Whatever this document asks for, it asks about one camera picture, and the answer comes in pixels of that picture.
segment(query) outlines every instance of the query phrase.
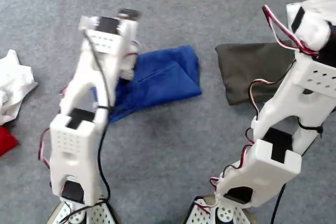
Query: folded blue fabric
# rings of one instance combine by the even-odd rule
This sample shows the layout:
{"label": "folded blue fabric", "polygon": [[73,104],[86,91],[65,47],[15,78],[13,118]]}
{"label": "folded blue fabric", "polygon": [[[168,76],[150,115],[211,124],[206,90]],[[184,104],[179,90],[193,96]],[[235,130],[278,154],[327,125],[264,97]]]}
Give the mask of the folded blue fabric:
{"label": "folded blue fabric", "polygon": [[198,58],[191,46],[147,52],[136,62],[134,79],[120,79],[117,84],[110,122],[137,110],[202,94]]}

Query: dark green fabric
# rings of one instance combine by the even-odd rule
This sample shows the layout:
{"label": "dark green fabric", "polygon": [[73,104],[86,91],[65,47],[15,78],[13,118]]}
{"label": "dark green fabric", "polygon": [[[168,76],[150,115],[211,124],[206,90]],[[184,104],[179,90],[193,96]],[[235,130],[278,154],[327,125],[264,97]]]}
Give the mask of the dark green fabric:
{"label": "dark green fabric", "polygon": [[[218,64],[230,105],[248,101],[248,86],[257,78],[268,81],[280,79],[294,59],[292,50],[277,43],[221,44],[216,47]],[[279,84],[253,85],[256,102],[269,100]]]}

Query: white cloth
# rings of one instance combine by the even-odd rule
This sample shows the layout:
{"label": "white cloth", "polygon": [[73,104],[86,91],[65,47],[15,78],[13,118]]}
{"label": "white cloth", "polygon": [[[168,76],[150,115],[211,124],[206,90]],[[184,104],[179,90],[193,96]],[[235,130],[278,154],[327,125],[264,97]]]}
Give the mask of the white cloth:
{"label": "white cloth", "polygon": [[22,66],[15,50],[0,59],[0,125],[16,119],[23,98],[37,82],[31,67]]}

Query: table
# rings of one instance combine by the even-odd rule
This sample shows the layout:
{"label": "table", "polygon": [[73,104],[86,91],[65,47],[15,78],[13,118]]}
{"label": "table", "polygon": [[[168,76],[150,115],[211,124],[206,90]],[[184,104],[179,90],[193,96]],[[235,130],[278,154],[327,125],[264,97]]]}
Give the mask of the table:
{"label": "table", "polygon": [[[249,104],[228,105],[214,48],[274,41],[262,5],[268,4],[285,23],[286,4],[297,1],[303,0],[0,0],[0,55],[16,49],[38,82],[10,124],[21,146],[0,159],[0,222],[45,223],[59,202],[37,151],[41,132],[58,111],[58,91],[76,68],[81,15],[114,16],[122,7],[140,10],[142,51],[191,44],[199,57],[202,96],[113,123],[102,151],[110,202],[122,222],[175,224],[194,196],[211,192],[208,178],[239,159],[244,130],[254,116]],[[302,173],[288,184],[277,223],[336,218],[335,121],[334,115],[327,119],[323,139],[316,140],[303,159]],[[296,120],[289,118],[279,127],[294,132]],[[274,203],[253,209],[258,223],[269,223]]]}

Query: red wire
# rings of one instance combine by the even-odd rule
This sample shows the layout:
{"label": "red wire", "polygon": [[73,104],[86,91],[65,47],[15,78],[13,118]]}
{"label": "red wire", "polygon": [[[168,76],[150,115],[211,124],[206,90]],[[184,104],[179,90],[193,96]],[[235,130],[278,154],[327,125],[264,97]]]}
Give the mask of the red wire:
{"label": "red wire", "polygon": [[40,136],[40,145],[39,145],[38,158],[37,159],[42,160],[46,164],[46,166],[50,169],[48,161],[42,156],[42,150],[44,148],[44,136],[49,130],[50,130],[50,128],[46,128]]}
{"label": "red wire", "polygon": [[247,148],[248,147],[251,147],[252,145],[250,144],[247,144],[243,147],[243,150],[241,151],[241,155],[240,155],[240,163],[239,163],[239,166],[234,166],[234,165],[227,165],[224,170],[223,170],[223,174],[222,174],[222,177],[224,177],[224,174],[225,174],[225,170],[228,168],[228,167],[232,167],[233,169],[240,169],[243,164],[244,164],[244,159],[245,159],[245,154],[246,154],[246,151],[247,151]]}
{"label": "red wire", "polygon": [[[262,10],[264,11],[264,14],[265,14],[265,16],[266,16],[266,21],[267,21],[267,23],[268,23],[268,25],[269,25],[269,27],[270,27],[271,29],[272,29],[272,27],[271,27],[271,24],[270,24],[270,20],[272,20],[272,21],[274,22],[274,24],[276,24],[276,25],[281,29],[281,31],[282,31],[283,33],[285,33],[291,40],[293,40],[294,43],[297,45],[297,47],[298,47],[302,52],[304,52],[304,53],[306,53],[306,54],[308,54],[308,55],[311,55],[311,56],[318,56],[318,55],[319,55],[318,52],[313,51],[313,50],[307,48],[307,47],[305,46],[305,44],[302,44],[301,41],[298,40],[298,38],[296,38],[292,33],[289,33],[289,31],[287,30],[287,28],[286,28],[282,23],[280,23],[279,21],[277,21],[276,17],[274,16],[273,13],[271,13],[271,11],[270,11],[270,9],[268,8],[267,5],[264,5],[264,6],[262,7]],[[285,46],[287,46],[287,47],[290,47],[290,48],[295,48],[295,47],[293,47],[293,46],[291,46],[291,45],[287,45],[287,44],[285,44],[285,43],[284,43],[278,36],[277,36],[277,39],[279,39],[279,41],[280,41],[283,45],[285,45]]]}
{"label": "red wire", "polygon": [[247,141],[249,141],[251,144],[254,144],[254,141],[248,137],[248,131],[251,129],[252,129],[251,127],[246,129],[245,136],[246,136]]}
{"label": "red wire", "polygon": [[213,181],[218,181],[218,180],[219,180],[219,178],[215,178],[215,177],[211,177],[211,178],[209,179],[210,184],[211,184],[213,187],[215,187],[215,189],[217,189],[217,185],[214,184]]}
{"label": "red wire", "polygon": [[203,211],[205,211],[208,215],[210,214],[210,212],[203,205],[201,205],[200,203],[194,201],[194,204],[196,206],[198,206],[199,208],[201,208]]}

